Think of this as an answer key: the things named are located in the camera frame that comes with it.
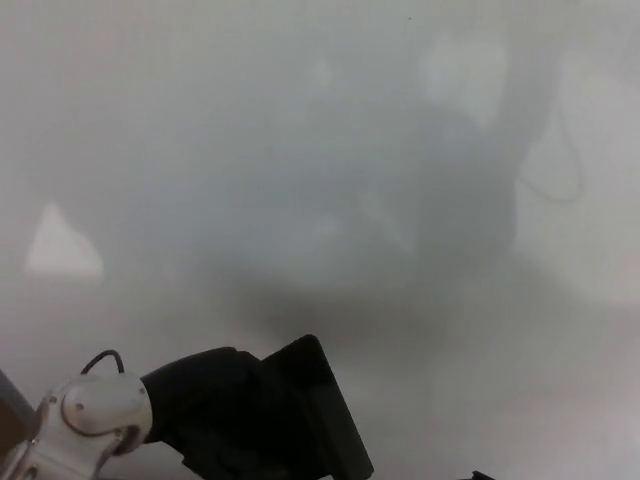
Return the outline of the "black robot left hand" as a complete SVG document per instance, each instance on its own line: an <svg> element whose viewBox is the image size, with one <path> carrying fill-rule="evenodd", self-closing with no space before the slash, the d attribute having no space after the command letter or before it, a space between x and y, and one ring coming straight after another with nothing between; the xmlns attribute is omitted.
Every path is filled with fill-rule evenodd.
<svg viewBox="0 0 640 480"><path fill-rule="evenodd" d="M202 479L291 479L277 433L290 389L261 360L223 347L142 377L152 407L147 444L163 442Z"/></svg>

